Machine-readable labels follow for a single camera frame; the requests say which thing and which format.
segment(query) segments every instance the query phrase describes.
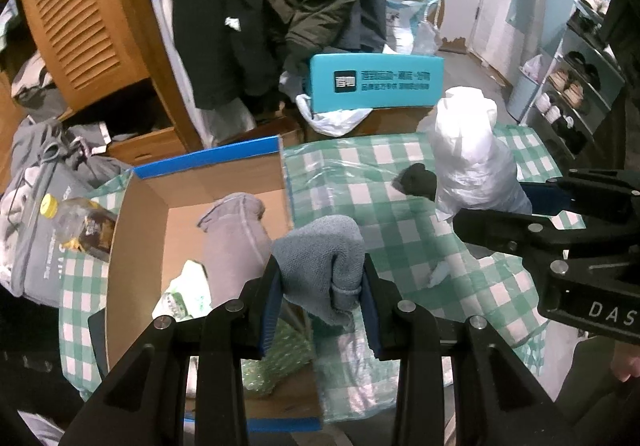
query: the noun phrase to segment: human hand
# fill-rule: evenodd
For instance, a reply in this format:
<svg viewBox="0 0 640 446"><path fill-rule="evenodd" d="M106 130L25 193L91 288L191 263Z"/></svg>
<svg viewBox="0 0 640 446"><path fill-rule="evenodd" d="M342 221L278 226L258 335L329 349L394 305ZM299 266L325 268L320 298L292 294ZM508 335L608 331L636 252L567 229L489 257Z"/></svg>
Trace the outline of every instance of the human hand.
<svg viewBox="0 0 640 446"><path fill-rule="evenodd" d="M631 376L640 378L640 347L616 341L611 371L620 381L626 381Z"/></svg>

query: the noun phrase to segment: green bubble wrap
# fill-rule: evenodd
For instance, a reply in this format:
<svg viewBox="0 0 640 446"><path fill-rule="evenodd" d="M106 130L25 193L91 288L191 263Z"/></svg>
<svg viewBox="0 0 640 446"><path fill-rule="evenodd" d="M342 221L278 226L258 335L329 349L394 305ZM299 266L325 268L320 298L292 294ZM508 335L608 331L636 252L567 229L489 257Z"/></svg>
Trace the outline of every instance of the green bubble wrap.
<svg viewBox="0 0 640 446"><path fill-rule="evenodd" d="M273 343L263 359L242 360L242 384L257 396L267 396L279 381L302 368L312 357L311 342L279 319Z"/></svg>

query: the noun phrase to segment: plastic bottle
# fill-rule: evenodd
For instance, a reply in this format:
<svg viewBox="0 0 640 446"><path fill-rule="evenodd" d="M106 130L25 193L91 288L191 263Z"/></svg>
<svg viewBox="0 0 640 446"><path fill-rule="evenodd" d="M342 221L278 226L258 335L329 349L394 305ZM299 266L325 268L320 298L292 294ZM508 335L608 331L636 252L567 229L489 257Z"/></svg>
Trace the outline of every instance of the plastic bottle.
<svg viewBox="0 0 640 446"><path fill-rule="evenodd" d="M59 201L50 194L44 195L40 214L52 220L56 240L63 248L109 261L115 214L89 199Z"/></svg>

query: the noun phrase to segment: checkered tablecloth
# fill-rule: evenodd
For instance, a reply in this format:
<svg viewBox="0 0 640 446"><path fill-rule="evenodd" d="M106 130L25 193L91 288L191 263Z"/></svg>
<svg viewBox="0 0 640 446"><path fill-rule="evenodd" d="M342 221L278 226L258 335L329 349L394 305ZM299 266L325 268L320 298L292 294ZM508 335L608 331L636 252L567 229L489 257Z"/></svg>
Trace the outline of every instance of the checkered tablecloth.
<svg viewBox="0 0 640 446"><path fill-rule="evenodd" d="M512 150L518 179L544 182L562 175L540 138L520 126L497 125L494 133ZM546 320L536 309L531 276L515 256L494 253L474 259L438 222L434 203L406 197L391 186L413 162L434 169L423 134L334 139L285 151L287 185L296 227L318 217L353 217L378 274L406 299L439 317L462 321L483 314L535 373L543 363ZM553 218L559 228L582 227L575 214ZM451 274L427 288L431 271L446 260ZM379 362L367 346L362 315L353 333L314 320L314 363L326 421L363 418L394 404L398 364Z"/></svg>
<svg viewBox="0 0 640 446"><path fill-rule="evenodd" d="M103 184L90 194L92 200L117 214L129 177L127 171ZM65 377L83 399L88 399L100 384L87 318L107 305L108 272L106 262L88 254L65 253L58 317L60 360Z"/></svg>

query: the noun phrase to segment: yellow bottle cap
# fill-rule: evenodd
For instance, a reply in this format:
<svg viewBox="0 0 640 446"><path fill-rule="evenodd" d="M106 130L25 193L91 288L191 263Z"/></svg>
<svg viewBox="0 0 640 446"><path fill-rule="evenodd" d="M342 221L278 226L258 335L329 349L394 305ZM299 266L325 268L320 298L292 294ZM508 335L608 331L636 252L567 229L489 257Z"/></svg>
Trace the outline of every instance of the yellow bottle cap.
<svg viewBox="0 0 640 446"><path fill-rule="evenodd" d="M57 210L58 200L50 193L44 195L40 203L40 214L47 217L47 219L52 219L56 216Z"/></svg>

